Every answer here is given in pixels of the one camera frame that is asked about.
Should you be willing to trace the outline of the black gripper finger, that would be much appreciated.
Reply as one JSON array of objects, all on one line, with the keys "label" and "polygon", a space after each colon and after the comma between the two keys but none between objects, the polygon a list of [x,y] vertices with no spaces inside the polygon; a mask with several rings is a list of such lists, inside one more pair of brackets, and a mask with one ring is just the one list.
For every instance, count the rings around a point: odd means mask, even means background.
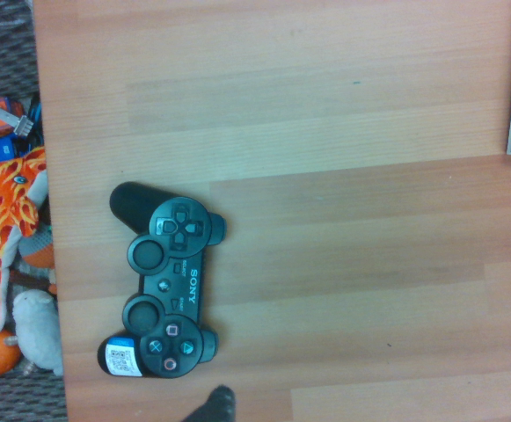
[{"label": "black gripper finger", "polygon": [[233,422],[236,420],[236,395],[225,385],[213,389],[200,407],[184,418],[186,422]]}]

